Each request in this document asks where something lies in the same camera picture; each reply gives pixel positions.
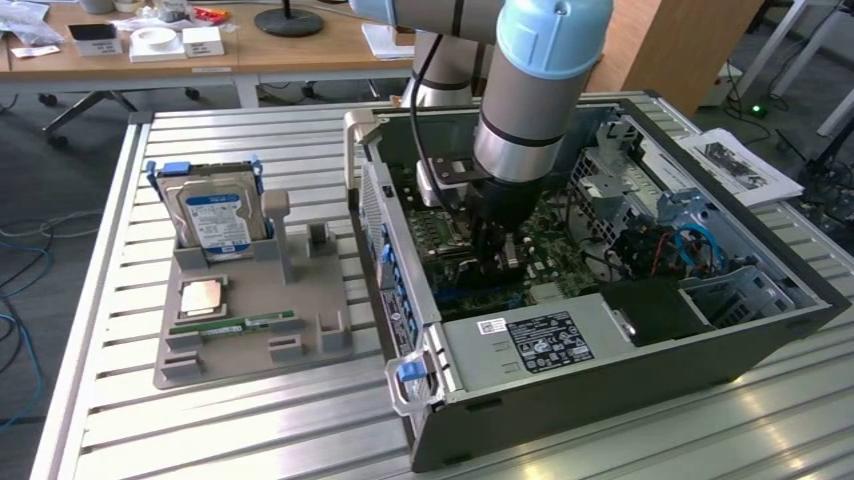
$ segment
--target blue cable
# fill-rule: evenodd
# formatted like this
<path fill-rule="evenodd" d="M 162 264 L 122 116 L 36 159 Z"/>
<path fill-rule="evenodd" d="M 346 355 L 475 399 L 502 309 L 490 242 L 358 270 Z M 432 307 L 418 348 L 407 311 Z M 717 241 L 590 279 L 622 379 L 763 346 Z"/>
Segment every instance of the blue cable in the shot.
<path fill-rule="evenodd" d="M 48 252 L 44 248 L 26 247 L 23 245 L 15 245 L 5 242 L 0 242 L 0 247 L 11 248 L 12 250 L 20 250 L 23 252 L 36 252 L 44 257 L 44 268 L 42 269 L 42 272 L 39 272 L 39 275 L 36 275 L 36 278 L 27 282 L 18 290 L 14 290 L 10 293 L 0 294 L 0 297 L 10 298 L 14 295 L 22 293 L 24 290 L 32 287 L 39 280 L 42 280 L 42 278 L 47 275 L 48 270 L 51 270 L 51 266 L 54 265 L 54 257 L 51 255 L 51 252 Z"/>
<path fill-rule="evenodd" d="M 715 236 L 711 234 L 706 227 L 698 225 L 697 223 L 686 223 L 685 225 L 682 225 L 677 230 L 677 248 L 682 248 L 685 240 L 682 239 L 682 235 L 679 235 L 679 232 L 685 230 L 694 230 L 697 233 L 706 237 L 706 240 L 709 240 L 709 245 L 711 246 L 713 261 L 714 257 L 717 257 L 718 263 L 721 264 L 721 271 L 726 273 L 726 260 L 723 259 L 723 254 L 721 253 L 721 247 L 718 247 Z M 683 251 L 679 256 L 682 257 L 682 260 L 685 260 L 685 263 L 693 267 L 694 260 L 691 260 L 687 252 Z"/>
<path fill-rule="evenodd" d="M 10 418 L 3 425 L 0 425 L 0 433 L 3 433 L 22 417 L 27 416 L 32 408 L 36 406 L 36 403 L 39 403 L 39 400 L 42 400 L 44 382 L 42 379 L 42 365 L 39 365 L 39 358 L 36 357 L 36 351 L 32 348 L 32 340 L 30 339 L 30 331 L 27 330 L 27 327 L 24 327 L 24 325 L 22 325 L 22 323 L 15 319 L 15 317 L 11 317 L 10 315 L 4 315 L 0 313 L 0 319 L 7 321 L 11 324 L 12 328 L 18 328 L 19 335 L 22 335 L 22 337 L 24 338 L 24 344 L 27 345 L 27 352 L 30 353 L 32 366 L 36 369 L 36 391 L 32 397 L 30 398 L 27 405 L 24 405 L 24 407 L 18 411 L 18 414 L 15 414 L 15 416 Z"/>

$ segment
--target hard drive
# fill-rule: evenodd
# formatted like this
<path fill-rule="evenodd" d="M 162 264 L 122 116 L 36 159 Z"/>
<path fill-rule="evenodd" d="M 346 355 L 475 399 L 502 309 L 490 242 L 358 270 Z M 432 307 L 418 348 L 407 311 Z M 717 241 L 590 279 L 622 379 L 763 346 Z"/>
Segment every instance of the hard drive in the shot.
<path fill-rule="evenodd" d="M 210 261 L 248 255 L 252 241 L 270 237 L 262 213 L 260 162 L 194 166 L 167 163 L 148 181 L 163 200 L 182 248 L 200 247 Z"/>

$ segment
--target gray carpet floor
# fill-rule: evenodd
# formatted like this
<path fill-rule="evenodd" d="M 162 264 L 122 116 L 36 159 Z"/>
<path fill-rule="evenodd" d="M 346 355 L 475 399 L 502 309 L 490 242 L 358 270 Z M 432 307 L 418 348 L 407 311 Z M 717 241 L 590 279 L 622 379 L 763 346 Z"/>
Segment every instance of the gray carpet floor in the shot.
<path fill-rule="evenodd" d="M 733 63 L 746 69 L 767 40 L 770 29 L 745 36 L 734 53 Z M 777 59 L 747 93 L 745 103 L 762 99 L 770 77 L 782 59 Z M 790 111 L 774 107 L 761 123 L 771 130 L 783 129 L 795 137 L 807 155 L 829 143 L 814 133 L 854 86 L 854 72 L 843 65 L 817 57 L 810 71 L 795 82 L 786 100 Z M 382 93 L 399 94 L 404 82 L 378 82 Z M 299 84 L 270 92 L 287 102 L 300 100 Z M 322 82 L 316 92 L 323 101 L 370 100 L 367 82 Z M 128 99 L 142 110 L 178 111 L 212 108 L 236 108 L 238 96 L 231 88 L 202 89 L 203 99 L 194 102 L 180 89 L 128 93 Z M 80 95 L 58 94 L 63 105 L 72 104 Z M 8 104 L 11 98 L 0 99 Z M 62 131 L 71 147 L 54 150 L 46 145 L 40 128 L 60 109 L 47 108 L 35 95 L 22 96 L 15 108 L 0 115 L 0 224 L 27 219 L 44 219 L 71 211 L 98 209 L 106 201 L 115 161 L 126 131 L 127 112 L 114 102 L 104 102 Z M 742 141 L 762 136 L 762 131 L 726 116 L 721 109 L 702 109 L 694 121 L 703 129 L 723 127 Z M 751 145 L 753 150 L 778 168 L 794 174 L 801 160 L 793 152 L 782 152 L 770 139 Z M 845 157 L 851 158 L 854 144 L 849 142 Z M 58 230 L 90 228 L 94 219 L 70 224 Z M 30 239 L 39 244 L 44 239 Z M 0 478 L 19 480 L 28 477 L 32 458 L 42 432 L 40 418 L 47 413 L 52 386 L 60 367 L 66 338 L 74 319 L 80 289 L 86 277 L 95 238 L 58 239 L 52 246 L 55 264 L 48 275 L 30 289 L 12 298 L 22 318 L 30 327 L 46 378 L 46 395 L 28 413 L 30 423 L 0 432 Z M 0 282 L 30 260 L 31 253 L 0 248 Z M 32 279 L 39 267 L 30 272 Z M 14 342 L 0 343 L 0 362 L 11 354 Z M 34 390 L 34 369 L 27 355 L 19 355 L 10 370 L 0 375 L 0 418 L 11 416 L 27 402 Z"/>

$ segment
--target white plastic bag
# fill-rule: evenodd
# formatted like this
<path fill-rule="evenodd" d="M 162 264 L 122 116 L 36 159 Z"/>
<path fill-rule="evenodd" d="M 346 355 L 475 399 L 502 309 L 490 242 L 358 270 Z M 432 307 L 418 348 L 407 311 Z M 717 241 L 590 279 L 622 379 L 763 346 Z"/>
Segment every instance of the white plastic bag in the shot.
<path fill-rule="evenodd" d="M 15 36 L 31 47 L 64 43 L 63 36 L 44 23 L 40 16 L 28 8 L 0 1 L 0 22 Z"/>

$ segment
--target white table leg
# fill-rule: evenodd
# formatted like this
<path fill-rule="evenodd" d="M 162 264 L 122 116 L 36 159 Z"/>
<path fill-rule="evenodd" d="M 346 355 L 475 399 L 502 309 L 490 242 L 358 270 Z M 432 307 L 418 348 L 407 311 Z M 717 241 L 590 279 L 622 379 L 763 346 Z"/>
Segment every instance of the white table leg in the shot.
<path fill-rule="evenodd" d="M 779 45 L 783 43 L 783 38 L 789 34 L 789 31 L 791 30 L 791 27 L 798 21 L 798 18 L 801 18 L 801 15 L 803 14 L 809 3 L 810 3 L 810 0 L 795 0 L 794 5 L 789 9 L 789 13 L 783 18 L 783 21 L 779 22 L 779 26 L 777 27 L 777 30 L 774 30 L 774 34 L 771 35 L 771 38 L 765 44 L 765 47 L 762 47 L 762 51 L 759 52 L 757 59 L 753 61 L 753 64 L 750 65 L 750 68 L 747 69 L 745 76 L 738 82 L 735 91 L 741 96 L 745 96 L 745 92 L 750 88 L 750 85 L 753 84 L 754 80 L 759 76 L 759 73 L 765 69 L 765 66 L 769 63 L 769 60 L 771 59 L 774 52 L 779 48 Z"/>
<path fill-rule="evenodd" d="M 822 137 L 830 137 L 833 133 L 839 129 L 839 125 L 849 118 L 849 115 L 854 113 L 854 90 L 849 93 L 849 96 L 842 100 L 842 104 L 833 111 L 825 123 L 818 129 L 818 134 Z"/>
<path fill-rule="evenodd" d="M 235 75 L 235 87 L 238 87 L 238 98 L 240 108 L 258 108 L 258 92 L 255 87 L 260 84 L 258 75 Z"/>
<path fill-rule="evenodd" d="M 834 32 L 834 30 L 837 29 L 837 25 L 845 17 L 847 17 L 845 13 L 842 13 L 841 11 L 835 11 L 830 15 L 830 18 L 827 19 L 822 27 L 815 32 L 815 35 L 813 35 L 813 39 L 810 40 L 810 43 L 807 43 L 803 52 L 801 52 L 801 55 L 798 55 L 795 63 L 791 64 L 786 75 L 783 75 L 783 78 L 779 79 L 779 82 L 774 87 L 774 91 L 771 93 L 778 97 L 782 97 L 786 94 L 786 90 L 789 90 L 791 83 L 795 81 L 795 78 L 803 71 L 807 63 L 810 63 L 815 52 L 818 52 L 818 49 L 825 44 L 827 36 Z"/>

